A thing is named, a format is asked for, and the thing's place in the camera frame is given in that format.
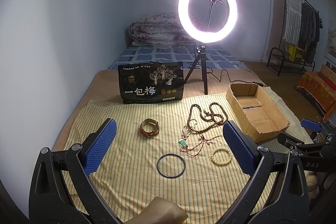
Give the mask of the left gloved hand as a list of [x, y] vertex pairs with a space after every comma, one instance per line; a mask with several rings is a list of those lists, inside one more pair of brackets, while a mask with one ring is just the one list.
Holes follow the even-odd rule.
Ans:
[[155, 197], [147, 207], [126, 223], [184, 223], [188, 214], [176, 203], [161, 197]]

